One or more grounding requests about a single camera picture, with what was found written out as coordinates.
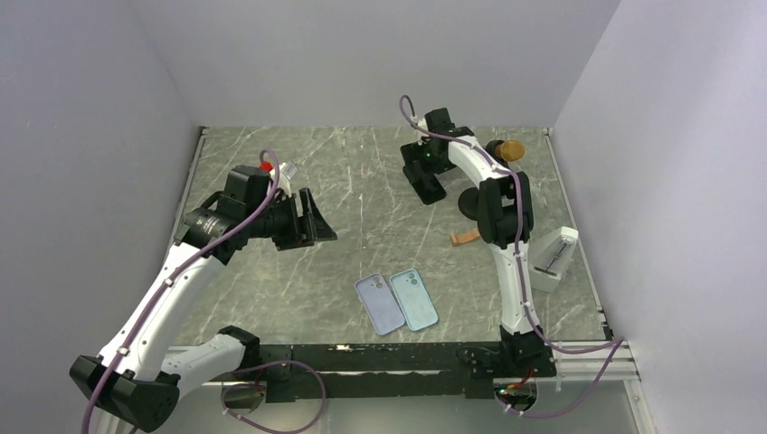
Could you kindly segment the phone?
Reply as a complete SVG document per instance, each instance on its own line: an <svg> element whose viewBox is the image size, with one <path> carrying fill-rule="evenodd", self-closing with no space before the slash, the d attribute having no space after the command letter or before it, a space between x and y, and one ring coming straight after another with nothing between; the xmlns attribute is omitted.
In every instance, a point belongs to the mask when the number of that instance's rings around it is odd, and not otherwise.
<svg viewBox="0 0 767 434"><path fill-rule="evenodd" d="M378 335L388 335L405 325L402 311L383 275L374 273L361 278L354 288Z"/></svg>
<svg viewBox="0 0 767 434"><path fill-rule="evenodd" d="M401 271L390 276L389 281L410 330L421 331L438 323L438 313L417 270Z"/></svg>

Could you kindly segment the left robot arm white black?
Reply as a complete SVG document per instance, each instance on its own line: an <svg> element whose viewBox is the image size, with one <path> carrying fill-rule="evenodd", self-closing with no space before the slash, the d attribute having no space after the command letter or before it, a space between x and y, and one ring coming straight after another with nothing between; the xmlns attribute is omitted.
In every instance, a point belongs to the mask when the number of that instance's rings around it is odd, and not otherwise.
<svg viewBox="0 0 767 434"><path fill-rule="evenodd" d="M71 366L71 378L89 401L83 432L95 410L152 432L188 392L221 375L256 375L257 391L265 382L290 377L289 354L262 352L256 335L234 325L180 354L170 354L169 347L195 299L249 241L269 239L278 250L290 250L336 238L311 192L291 192L295 171L291 163L238 165L222 190L183 218L159 274L128 321L97 355L82 355Z"/></svg>

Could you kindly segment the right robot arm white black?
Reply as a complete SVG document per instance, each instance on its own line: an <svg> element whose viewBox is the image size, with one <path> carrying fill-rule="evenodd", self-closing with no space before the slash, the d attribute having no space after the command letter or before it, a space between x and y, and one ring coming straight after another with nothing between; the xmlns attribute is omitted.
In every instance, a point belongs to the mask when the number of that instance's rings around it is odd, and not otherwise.
<svg viewBox="0 0 767 434"><path fill-rule="evenodd" d="M400 99L400 111L420 134L400 151L402 171L423 203L445 198L438 176L451 169L459 169L473 183L459 204L476 223L497 267L501 322L496 372L554 377L553 351L544 341L531 295L528 251L535 221L530 183L525 173L508 165L523 156L523 145L498 139L481 145L470 128L451 121L446 108L417 118L406 96Z"/></svg>

